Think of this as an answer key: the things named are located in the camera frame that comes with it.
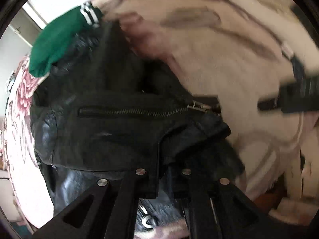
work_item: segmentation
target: metal screw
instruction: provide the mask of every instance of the metal screw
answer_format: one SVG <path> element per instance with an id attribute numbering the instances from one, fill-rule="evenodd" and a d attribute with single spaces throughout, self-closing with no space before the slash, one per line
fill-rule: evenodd
<path id="1" fill-rule="evenodd" d="M 144 175 L 146 173 L 145 169 L 143 168 L 140 168 L 140 169 L 137 169 L 136 172 L 135 172 L 137 175 Z"/>
<path id="2" fill-rule="evenodd" d="M 183 169 L 183 170 L 181 170 L 181 172 L 184 175 L 190 175 L 192 173 L 192 170 L 191 169 Z"/>
<path id="3" fill-rule="evenodd" d="M 228 185 L 230 183 L 230 181 L 227 178 L 221 178 L 220 179 L 220 183 L 222 185 Z"/>
<path id="4" fill-rule="evenodd" d="M 100 180 L 98 180 L 98 186 L 100 186 L 100 187 L 104 187 L 104 186 L 107 185 L 107 184 L 108 184 L 107 179 L 100 179 Z"/>

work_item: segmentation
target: zipper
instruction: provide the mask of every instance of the zipper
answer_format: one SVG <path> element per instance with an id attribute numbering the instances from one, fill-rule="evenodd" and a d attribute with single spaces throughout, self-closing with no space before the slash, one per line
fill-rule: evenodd
<path id="1" fill-rule="evenodd" d="M 193 105 L 187 105 L 187 107 L 180 107 L 171 111 L 167 112 L 156 112 L 150 110 L 143 110 L 143 109 L 103 109 L 94 106 L 87 106 L 81 107 L 78 110 L 78 116 L 85 118 L 85 117 L 103 117 L 103 116 L 119 116 L 119 115 L 140 115 L 140 116 L 147 116 L 147 117 L 154 117 L 154 118 L 165 118 L 170 117 L 175 114 L 180 114 L 186 112 L 188 109 L 197 110 L 201 112 L 207 112 L 211 110 L 211 107 L 206 104 L 201 104 L 198 102 L 193 101 Z"/>

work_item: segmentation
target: striped cuff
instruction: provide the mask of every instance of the striped cuff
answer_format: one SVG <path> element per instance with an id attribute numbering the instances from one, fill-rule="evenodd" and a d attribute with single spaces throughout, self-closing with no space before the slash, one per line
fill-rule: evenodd
<path id="1" fill-rule="evenodd" d="M 93 7 L 90 2 L 85 2 L 81 4 L 80 12 L 87 21 L 87 24 L 95 28 L 99 27 L 99 19 L 102 17 L 100 9 Z"/>

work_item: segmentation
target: black device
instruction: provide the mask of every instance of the black device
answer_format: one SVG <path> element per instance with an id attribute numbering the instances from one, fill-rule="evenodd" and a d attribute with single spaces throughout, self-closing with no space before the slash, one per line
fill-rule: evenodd
<path id="1" fill-rule="evenodd" d="M 294 1 L 309 19 L 313 27 L 312 38 L 318 44 L 319 1 Z M 0 36 L 26 2 L 0 0 Z M 259 108 L 269 110 L 280 107 L 287 113 L 318 110 L 317 95 L 311 93 L 314 91 L 310 88 L 313 87 L 312 80 L 317 82 L 318 77 L 283 85 L 279 96 L 264 100 L 259 103 Z M 304 85 L 308 93 L 302 92 Z M 299 107 L 302 103 L 306 103 L 306 106 Z M 138 199 L 156 197 L 159 168 L 158 156 L 154 156 L 150 169 L 137 166 L 122 180 L 98 180 L 32 238 L 133 238 Z M 261 213 L 228 179 L 211 181 L 202 175 L 201 170 L 187 165 L 170 166 L 167 172 L 174 197 L 183 199 L 184 207 L 188 210 L 186 218 L 191 238 L 291 238 L 291 227 Z M 2 210 L 0 221 L 2 238 L 19 238 Z M 318 236 L 319 213 L 303 238 Z"/>

